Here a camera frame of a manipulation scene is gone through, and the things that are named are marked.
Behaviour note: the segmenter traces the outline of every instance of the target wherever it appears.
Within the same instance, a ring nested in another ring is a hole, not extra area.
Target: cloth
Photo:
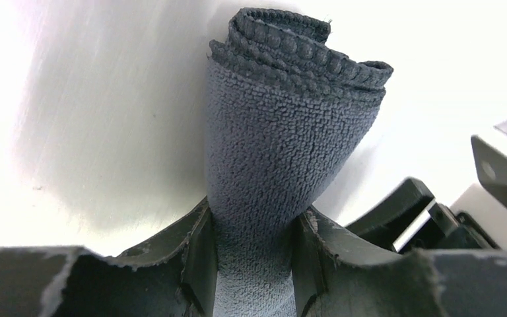
[[[210,42],[205,170],[215,316],[296,316],[290,225],[372,126],[393,69],[325,47],[328,23],[242,9]]]

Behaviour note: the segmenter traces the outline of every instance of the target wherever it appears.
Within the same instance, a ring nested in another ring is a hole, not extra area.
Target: folded fabric
[[[330,25],[295,13],[242,9],[228,31],[207,74],[215,316],[296,316],[290,224],[372,126],[393,69],[326,48]]]

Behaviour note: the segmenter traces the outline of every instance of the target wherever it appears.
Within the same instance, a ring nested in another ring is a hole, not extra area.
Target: towel
[[[393,69],[327,48],[329,23],[240,10],[210,42],[205,171],[215,316],[296,316],[290,225],[372,126]]]

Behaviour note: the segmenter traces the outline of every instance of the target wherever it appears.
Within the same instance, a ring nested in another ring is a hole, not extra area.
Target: terry cloth texture
[[[330,25],[242,9],[211,41],[207,197],[217,231],[215,316],[296,316],[290,224],[376,119],[393,69],[324,46]]]

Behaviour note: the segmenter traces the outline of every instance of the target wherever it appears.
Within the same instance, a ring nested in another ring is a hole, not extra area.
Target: microfiber cloth
[[[210,42],[205,170],[215,316],[296,316],[290,226],[372,126],[393,69],[325,47],[328,23],[242,9]]]

